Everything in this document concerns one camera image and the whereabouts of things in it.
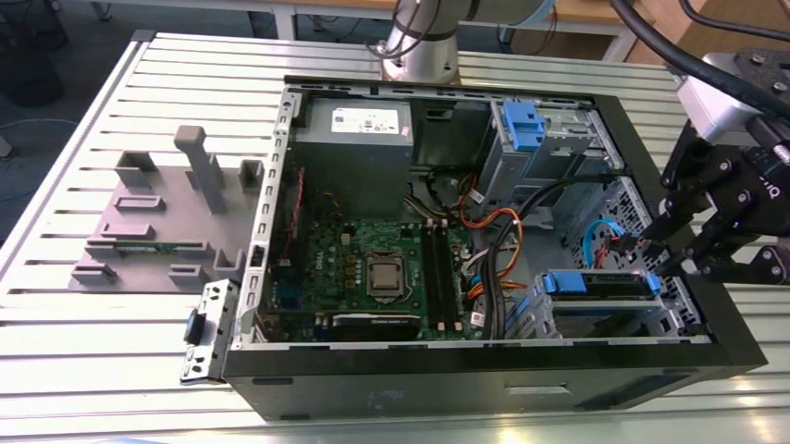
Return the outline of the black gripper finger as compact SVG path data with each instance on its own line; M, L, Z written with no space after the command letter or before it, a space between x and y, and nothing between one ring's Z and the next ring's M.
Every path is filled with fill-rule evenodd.
M693 122L684 125L674 150L666 162L661 184L666 198L642 236L650 241L668 240L690 223L694 215L710 207L732 210L734 206L712 203L706 193L730 183L738 183L744 145L716 145L698 134Z
M661 263L654 273L662 277L700 275L720 283L788 283L789 237L780 236L764 246L748 263L733 255L761 234L740 233L738 222L729 216L713 216L700 235Z

